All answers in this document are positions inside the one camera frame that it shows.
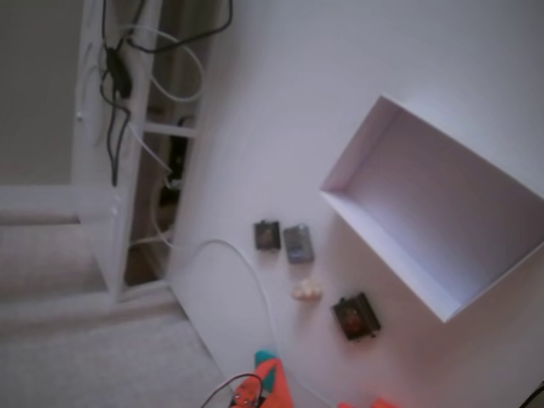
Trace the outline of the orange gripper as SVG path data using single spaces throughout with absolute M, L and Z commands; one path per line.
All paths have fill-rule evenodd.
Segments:
M 235 388 L 232 407 L 293 408 L 294 402 L 286 380 L 284 366 L 279 359 L 263 360 L 256 364 L 254 374 L 246 376 Z

